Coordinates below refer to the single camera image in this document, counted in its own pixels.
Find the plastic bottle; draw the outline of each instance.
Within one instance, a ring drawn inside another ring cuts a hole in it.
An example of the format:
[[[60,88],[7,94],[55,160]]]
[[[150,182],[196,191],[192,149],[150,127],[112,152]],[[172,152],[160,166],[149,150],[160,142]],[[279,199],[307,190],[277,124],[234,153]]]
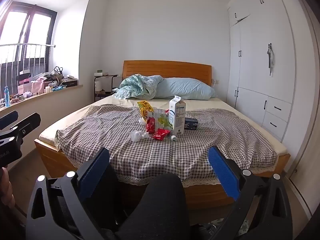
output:
[[[10,94],[8,86],[4,88],[4,103],[6,107],[10,106]]]

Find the white carton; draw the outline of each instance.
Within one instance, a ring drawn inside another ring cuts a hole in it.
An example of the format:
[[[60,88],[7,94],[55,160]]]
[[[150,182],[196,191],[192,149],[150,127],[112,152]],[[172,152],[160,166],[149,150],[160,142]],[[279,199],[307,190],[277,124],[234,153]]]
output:
[[[183,134],[185,116],[186,103],[181,100],[181,97],[174,96],[169,102],[169,123],[172,125],[173,129],[170,134]]]

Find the red plastic packaging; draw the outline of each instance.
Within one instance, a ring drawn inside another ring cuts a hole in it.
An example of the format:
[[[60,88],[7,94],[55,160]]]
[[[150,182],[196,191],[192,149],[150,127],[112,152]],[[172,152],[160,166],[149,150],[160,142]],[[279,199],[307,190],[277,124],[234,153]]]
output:
[[[169,130],[158,128],[157,132],[153,135],[153,138],[162,141],[169,133]]]
[[[156,120],[153,117],[147,119],[147,132],[154,134],[156,132]]]

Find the gingham fabric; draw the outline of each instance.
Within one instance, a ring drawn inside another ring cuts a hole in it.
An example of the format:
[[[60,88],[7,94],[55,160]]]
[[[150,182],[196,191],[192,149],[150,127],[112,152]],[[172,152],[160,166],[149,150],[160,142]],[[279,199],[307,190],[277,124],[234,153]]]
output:
[[[139,108],[91,106],[79,121],[57,131],[55,144],[68,159],[79,164],[92,158],[101,147],[107,148],[119,180],[136,185],[147,184],[163,173],[174,173],[182,182],[217,180],[208,162],[208,149],[214,145],[241,169],[275,164],[277,154],[270,143],[233,112],[212,108],[186,111],[186,116],[198,120],[198,129],[185,130],[176,142],[169,137],[163,141],[146,138],[132,142],[129,132],[145,131],[138,122]]]

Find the cream bed sheet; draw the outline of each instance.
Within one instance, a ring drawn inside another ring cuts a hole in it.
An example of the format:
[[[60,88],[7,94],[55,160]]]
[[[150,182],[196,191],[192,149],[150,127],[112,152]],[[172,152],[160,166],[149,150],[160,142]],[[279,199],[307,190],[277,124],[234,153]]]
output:
[[[44,143],[47,143],[51,146],[54,146],[54,137],[57,132],[57,130],[62,130],[66,128],[68,125],[72,124],[73,122],[78,121],[89,109],[90,106],[100,106],[104,104],[114,104],[119,106],[138,106],[137,102],[141,101],[140,99],[116,99],[113,96],[106,97],[102,100],[99,100],[91,105],[85,106],[84,108],[79,109],[78,111],[75,111],[66,117],[62,118],[61,120],[57,121],[53,125],[49,126],[47,129],[45,129],[39,136],[39,140],[43,141]],[[151,104],[151,106],[154,106],[156,108],[161,109],[168,109],[169,108],[169,99],[159,99],[154,98],[152,100],[149,100],[148,102]],[[220,109],[226,109],[229,111],[234,112],[237,116],[239,116],[241,119],[246,120],[250,125],[252,125],[255,129],[257,129],[262,135],[269,141],[272,148],[275,150],[275,152],[278,155],[283,155],[287,153],[286,147],[280,143],[276,138],[274,138],[269,132],[264,130],[261,126],[257,125],[254,121],[250,120],[245,115],[241,114],[236,109],[232,108],[225,102],[221,101],[218,98],[211,98],[208,101],[205,100],[184,100],[186,103],[186,110],[198,110],[198,109],[205,109],[205,108],[220,108]]]

